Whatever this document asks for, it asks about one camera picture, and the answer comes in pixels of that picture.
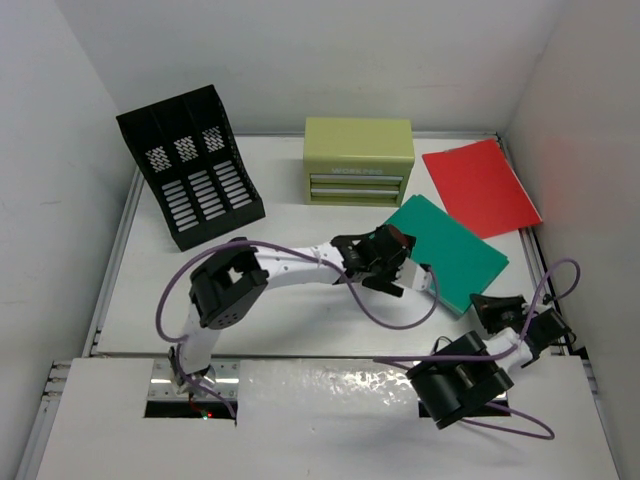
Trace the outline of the green notebook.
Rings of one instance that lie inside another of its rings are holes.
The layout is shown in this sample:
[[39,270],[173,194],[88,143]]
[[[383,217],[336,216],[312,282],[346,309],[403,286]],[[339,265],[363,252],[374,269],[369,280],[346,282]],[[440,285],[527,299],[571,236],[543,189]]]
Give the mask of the green notebook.
[[430,265],[440,287],[440,303],[460,317],[470,296],[483,293],[509,264],[506,255],[422,195],[413,195],[387,223],[415,238],[411,259]]

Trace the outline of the red folder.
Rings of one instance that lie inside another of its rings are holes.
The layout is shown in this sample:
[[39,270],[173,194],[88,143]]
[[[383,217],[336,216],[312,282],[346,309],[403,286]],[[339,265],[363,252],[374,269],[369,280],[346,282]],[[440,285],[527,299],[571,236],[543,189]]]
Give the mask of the red folder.
[[497,141],[427,153],[422,159],[447,213],[476,236],[487,239],[542,223]]

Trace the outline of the green metal drawer toolbox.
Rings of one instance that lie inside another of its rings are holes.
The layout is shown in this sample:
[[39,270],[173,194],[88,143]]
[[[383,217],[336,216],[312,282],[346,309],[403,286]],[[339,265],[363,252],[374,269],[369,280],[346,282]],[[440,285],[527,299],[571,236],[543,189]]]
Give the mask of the green metal drawer toolbox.
[[315,205],[401,205],[415,164],[411,121],[309,117],[303,169]]

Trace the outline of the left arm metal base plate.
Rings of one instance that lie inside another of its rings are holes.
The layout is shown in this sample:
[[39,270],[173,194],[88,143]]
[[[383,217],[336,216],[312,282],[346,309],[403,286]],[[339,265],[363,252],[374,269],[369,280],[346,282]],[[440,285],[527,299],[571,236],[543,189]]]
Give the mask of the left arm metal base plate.
[[[210,363],[207,372],[203,376],[194,375],[194,379],[208,390],[215,391],[217,395],[232,402],[235,401],[238,396],[239,376],[239,361],[214,359]],[[192,393],[198,399],[202,398],[217,401],[214,395],[197,390],[189,383],[179,386],[174,378],[169,360],[156,359],[154,361],[150,382],[148,384],[148,401],[186,401],[189,393]]]

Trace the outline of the black three-slot file organizer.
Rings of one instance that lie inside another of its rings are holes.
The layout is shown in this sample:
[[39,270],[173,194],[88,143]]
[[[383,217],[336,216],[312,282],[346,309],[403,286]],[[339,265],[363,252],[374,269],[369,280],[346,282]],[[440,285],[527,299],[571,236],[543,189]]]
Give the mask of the black three-slot file organizer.
[[132,110],[116,121],[179,250],[266,216],[214,86]]

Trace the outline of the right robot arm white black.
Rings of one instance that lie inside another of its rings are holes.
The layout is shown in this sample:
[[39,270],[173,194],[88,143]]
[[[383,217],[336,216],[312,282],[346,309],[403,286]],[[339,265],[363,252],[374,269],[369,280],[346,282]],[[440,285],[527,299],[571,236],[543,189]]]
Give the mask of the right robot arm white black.
[[522,296],[470,296],[487,340],[464,334],[410,368],[407,378],[440,430],[475,415],[513,387],[514,370],[537,361],[572,330],[550,306],[529,306]]

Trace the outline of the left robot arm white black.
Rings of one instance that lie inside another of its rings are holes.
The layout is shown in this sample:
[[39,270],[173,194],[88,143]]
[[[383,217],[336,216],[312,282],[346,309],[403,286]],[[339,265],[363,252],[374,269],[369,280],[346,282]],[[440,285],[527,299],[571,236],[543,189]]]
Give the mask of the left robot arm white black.
[[209,370],[220,332],[241,321],[268,290],[304,285],[356,285],[401,297],[430,286],[431,272],[411,259],[416,239],[391,225],[284,249],[239,237],[220,245],[190,274],[189,312],[169,361],[178,393]]

